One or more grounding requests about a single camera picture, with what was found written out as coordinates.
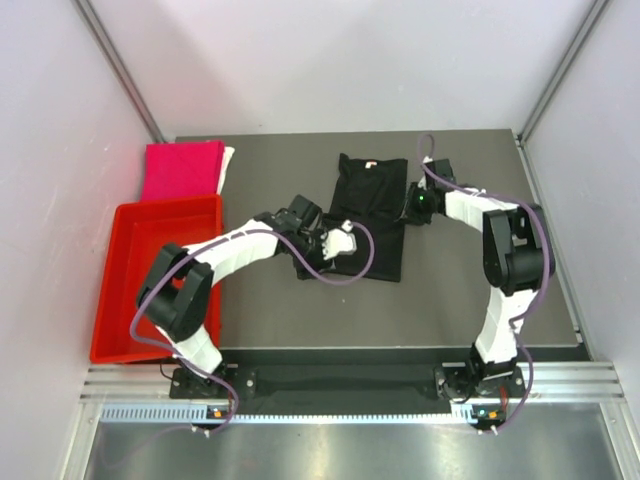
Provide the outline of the aluminium frame rail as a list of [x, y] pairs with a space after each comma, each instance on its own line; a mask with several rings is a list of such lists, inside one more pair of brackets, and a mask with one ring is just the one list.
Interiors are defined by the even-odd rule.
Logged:
[[[222, 372], [241, 399], [293, 392], [410, 392], [437, 398], [444, 387], [457, 388], [453, 398], [466, 395], [459, 379], [462, 366], [391, 365], [231, 365]], [[221, 387], [194, 379], [175, 365], [98, 365], [89, 369], [81, 388], [85, 401], [156, 401], [212, 398]], [[523, 395], [530, 402], [618, 401], [624, 393], [614, 367], [602, 362], [536, 362], [518, 366], [507, 382], [508, 397]]]

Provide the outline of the corner aluminium post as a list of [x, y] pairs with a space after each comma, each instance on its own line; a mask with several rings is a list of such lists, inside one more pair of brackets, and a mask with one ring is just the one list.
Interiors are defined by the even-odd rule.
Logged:
[[93, 2], [89, 0], [71, 0], [71, 4], [94, 39], [149, 137], [155, 143], [165, 143], [167, 141], [165, 135], [149, 109]]
[[553, 68], [544, 88], [538, 96], [522, 129], [515, 135], [519, 147], [524, 147], [531, 139], [544, 114], [568, 77], [573, 65], [584, 50], [605, 12], [611, 5], [610, 0], [590, 1], [586, 13], [578, 23], [567, 46], [562, 50], [559, 61]]

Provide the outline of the red plastic bin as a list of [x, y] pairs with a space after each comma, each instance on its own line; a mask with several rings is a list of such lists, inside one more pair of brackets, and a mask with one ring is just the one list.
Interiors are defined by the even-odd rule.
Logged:
[[132, 363], [168, 357], [168, 350], [130, 336], [139, 289], [164, 245], [211, 241], [223, 230], [223, 200], [216, 194], [119, 206], [103, 272], [90, 362]]

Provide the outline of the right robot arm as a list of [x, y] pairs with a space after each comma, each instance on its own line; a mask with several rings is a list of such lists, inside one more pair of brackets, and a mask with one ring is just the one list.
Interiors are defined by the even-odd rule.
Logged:
[[543, 209], [456, 182], [450, 161], [421, 161], [422, 178], [409, 186], [402, 221], [422, 226], [436, 215], [482, 237], [482, 266], [490, 285], [482, 329], [465, 362], [465, 382], [487, 396], [515, 372], [526, 316], [544, 297], [555, 272]]

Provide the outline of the folded pink t-shirt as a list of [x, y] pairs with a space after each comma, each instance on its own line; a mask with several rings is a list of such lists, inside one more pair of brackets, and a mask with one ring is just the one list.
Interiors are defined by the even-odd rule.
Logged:
[[148, 144], [140, 200], [216, 194], [225, 150], [221, 141]]

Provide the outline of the left corner aluminium post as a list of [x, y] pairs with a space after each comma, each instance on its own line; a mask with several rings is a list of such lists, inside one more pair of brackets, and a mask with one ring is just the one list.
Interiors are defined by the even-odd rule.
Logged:
[[149, 137], [155, 143], [165, 143], [167, 141], [165, 135], [149, 109], [93, 2], [89, 0], [71, 0], [71, 4], [94, 39]]

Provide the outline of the folded white t-shirt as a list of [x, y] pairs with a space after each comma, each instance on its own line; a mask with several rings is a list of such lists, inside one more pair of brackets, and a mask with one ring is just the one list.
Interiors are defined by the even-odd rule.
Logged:
[[218, 195], [220, 195], [222, 193], [222, 190], [224, 188], [224, 184], [225, 184], [226, 177], [227, 177], [227, 171], [228, 171], [229, 165], [230, 165], [230, 163], [232, 161], [234, 153], [235, 153], [235, 149], [233, 147], [226, 146], [224, 148], [224, 152], [223, 152], [223, 156], [222, 156], [222, 160], [221, 160], [221, 165], [220, 165], [220, 170], [219, 170], [218, 184], [217, 184], [217, 189], [216, 189], [216, 193]]

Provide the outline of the black t-shirt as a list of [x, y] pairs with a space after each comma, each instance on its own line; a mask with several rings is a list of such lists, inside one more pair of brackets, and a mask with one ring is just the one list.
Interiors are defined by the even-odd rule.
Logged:
[[408, 161], [352, 158], [339, 155], [330, 208], [321, 225], [334, 229], [344, 221], [358, 222], [374, 240], [375, 254], [366, 273], [370, 279], [401, 281], [405, 225], [404, 207]]

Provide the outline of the right corner aluminium post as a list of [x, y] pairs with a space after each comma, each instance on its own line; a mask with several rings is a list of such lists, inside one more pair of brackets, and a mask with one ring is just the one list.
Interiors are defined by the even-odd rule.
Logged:
[[586, 13], [578, 23], [567, 46], [562, 50], [559, 61], [553, 68], [544, 88], [538, 96], [522, 129], [515, 135], [519, 147], [524, 147], [531, 139], [544, 114], [568, 77], [573, 65], [584, 50], [605, 12], [611, 5], [610, 0], [590, 1]]

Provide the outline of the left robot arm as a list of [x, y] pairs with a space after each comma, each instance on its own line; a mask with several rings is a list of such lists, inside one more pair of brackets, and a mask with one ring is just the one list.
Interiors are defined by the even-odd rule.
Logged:
[[329, 230], [322, 224], [321, 208], [302, 195], [287, 208], [260, 213], [241, 227], [211, 241], [191, 246], [164, 245], [140, 287], [136, 307], [164, 336], [171, 351], [193, 372], [192, 384], [205, 396], [226, 387], [220, 367], [222, 354], [205, 327], [211, 290], [236, 271], [281, 253], [293, 257], [298, 278], [308, 276], [305, 264], [323, 272]]

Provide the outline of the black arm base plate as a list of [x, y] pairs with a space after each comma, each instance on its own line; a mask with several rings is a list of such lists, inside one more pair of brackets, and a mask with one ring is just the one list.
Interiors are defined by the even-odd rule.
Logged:
[[519, 369], [482, 380], [469, 348], [227, 348], [217, 375], [229, 393], [185, 368], [169, 396], [238, 398], [246, 415], [401, 415], [447, 413], [450, 402], [504, 404], [524, 392]]

